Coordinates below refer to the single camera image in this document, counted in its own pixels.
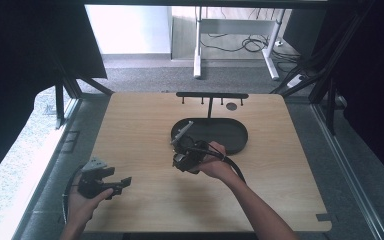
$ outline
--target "floor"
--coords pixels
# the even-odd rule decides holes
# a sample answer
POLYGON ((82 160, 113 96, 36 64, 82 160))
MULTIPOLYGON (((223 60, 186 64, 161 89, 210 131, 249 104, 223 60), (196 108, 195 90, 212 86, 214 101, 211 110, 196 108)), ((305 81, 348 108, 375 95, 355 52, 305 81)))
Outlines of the floor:
MULTIPOLYGON (((192 36, 182 38, 194 39, 192 36)), ((226 42, 231 42, 230 47, 238 43, 237 40, 226 42)), ((283 47, 285 48, 279 47, 277 50, 294 52, 293 49, 286 48, 287 46, 283 47)), ((270 79, 264 62, 259 60, 262 59, 261 54, 252 54, 252 57, 237 55, 237 59, 232 55, 225 55, 223 58, 223 51, 217 54, 220 54, 217 60, 207 59, 203 62, 204 77, 201 80, 196 80, 192 76, 193 63, 190 51, 180 54, 185 57, 174 59, 171 59, 172 56, 169 54, 104 55, 109 79, 97 79, 97 81, 120 92, 211 90, 268 93, 279 84, 270 79)), ((278 65, 279 69, 286 70, 292 66, 291 63, 278 65)), ((286 72, 280 71, 280 74, 285 76, 286 72)), ((11 231, 16 232, 14 239, 58 238, 64 225, 60 198, 62 189, 73 169, 90 156, 100 121, 109 101, 108 96, 89 85, 81 81, 79 84, 85 94, 77 104, 65 96, 67 113, 72 114, 67 125, 59 131, 54 130, 53 89, 38 95, 31 119, 0 167, 0 239, 10 239, 11 231), (49 164, 40 161, 45 158, 49 159, 49 164), (34 178, 34 173, 37 172, 42 172, 41 181, 34 178), (17 208, 24 208, 26 211, 20 213, 17 208)), ((326 132, 321 124, 323 105, 313 106, 306 101, 310 90, 311 86, 303 89, 287 98, 286 103, 330 213, 333 229, 327 233, 299 233, 300 237, 384 239, 384 234, 373 233, 373 226, 376 229, 384 228, 384 168, 350 128, 341 114, 342 110, 338 109, 335 114, 337 134, 331 136, 326 132), (354 178, 357 179, 357 184, 352 181, 354 178), (380 222, 370 222, 371 219, 377 218, 380 222)), ((122 237, 122 233, 89 233, 83 236, 84 239, 122 237)), ((132 239, 238 238, 237 235, 172 234, 136 234, 131 237, 132 239)), ((253 236, 240 235, 240 238, 252 239, 253 236)))

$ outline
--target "gray carpet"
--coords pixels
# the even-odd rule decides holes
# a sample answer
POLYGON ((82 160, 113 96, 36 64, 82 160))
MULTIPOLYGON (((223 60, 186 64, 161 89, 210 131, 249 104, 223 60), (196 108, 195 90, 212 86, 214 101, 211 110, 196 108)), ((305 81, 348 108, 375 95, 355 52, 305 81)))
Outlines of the gray carpet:
MULTIPOLYGON (((135 92, 239 92, 268 93, 278 85, 264 67, 208 67, 203 77, 192 77, 191 67, 108 68, 108 80, 97 79, 113 91, 135 92)), ((47 173, 39 185, 15 239, 57 239, 64 226, 61 194, 74 169, 90 156, 109 97, 82 84, 85 92, 47 173)), ((287 99, 298 136, 329 212, 333 228, 327 233, 300 232, 301 239, 374 239, 343 173, 328 147, 304 89, 287 99)), ((349 128, 340 111, 336 130, 341 145, 375 202, 384 222, 384 169, 349 128)), ((121 239, 119 234, 85 234, 83 239, 121 239)), ((253 239, 253 235, 133 234, 131 239, 253 239)))

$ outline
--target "black fabric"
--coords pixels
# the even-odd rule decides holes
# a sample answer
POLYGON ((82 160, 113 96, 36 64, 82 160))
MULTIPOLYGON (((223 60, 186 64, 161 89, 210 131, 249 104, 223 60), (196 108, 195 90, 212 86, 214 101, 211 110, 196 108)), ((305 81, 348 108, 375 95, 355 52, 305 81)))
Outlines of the black fabric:
POLYGON ((61 76, 106 78, 84 6, 0 1, 0 163, 61 76))
POLYGON ((345 117, 384 164, 384 1, 375 1, 355 33, 336 81, 345 117))

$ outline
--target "person's right hand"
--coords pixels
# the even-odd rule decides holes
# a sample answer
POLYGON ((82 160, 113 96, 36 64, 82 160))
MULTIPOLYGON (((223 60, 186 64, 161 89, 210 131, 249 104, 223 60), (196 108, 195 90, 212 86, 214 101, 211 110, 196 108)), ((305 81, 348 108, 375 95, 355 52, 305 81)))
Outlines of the person's right hand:
MULTIPOLYGON (((217 150, 223 155, 226 155, 225 147, 214 141, 210 142, 210 148, 208 150, 217 150)), ((198 165, 198 170, 204 172, 210 177, 217 178, 222 181, 227 177, 231 176, 232 174, 236 175, 236 173, 233 171, 232 167, 229 164, 222 162, 221 159, 212 155, 206 155, 204 157, 204 161, 198 165)))

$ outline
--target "hand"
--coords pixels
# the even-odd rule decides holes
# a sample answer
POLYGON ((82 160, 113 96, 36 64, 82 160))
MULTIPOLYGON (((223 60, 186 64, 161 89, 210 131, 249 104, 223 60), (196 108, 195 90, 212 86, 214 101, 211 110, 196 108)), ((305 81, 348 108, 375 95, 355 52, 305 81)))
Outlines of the hand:
POLYGON ((68 198, 68 219, 61 239, 77 239, 85 229, 86 223, 92 219, 93 211, 98 207, 99 203, 113 193, 113 189, 110 188, 92 199, 83 197, 77 191, 80 176, 74 179, 71 187, 68 198))
MULTIPOLYGON (((226 155, 225 147, 214 141, 210 142, 210 148, 208 150, 219 151, 223 155, 226 155)), ((229 164, 222 162, 221 159, 212 155, 206 155, 204 157, 204 161, 199 164, 197 168, 208 176, 220 179, 222 181, 225 178, 232 176, 232 174, 236 176, 236 173, 233 171, 229 164)))

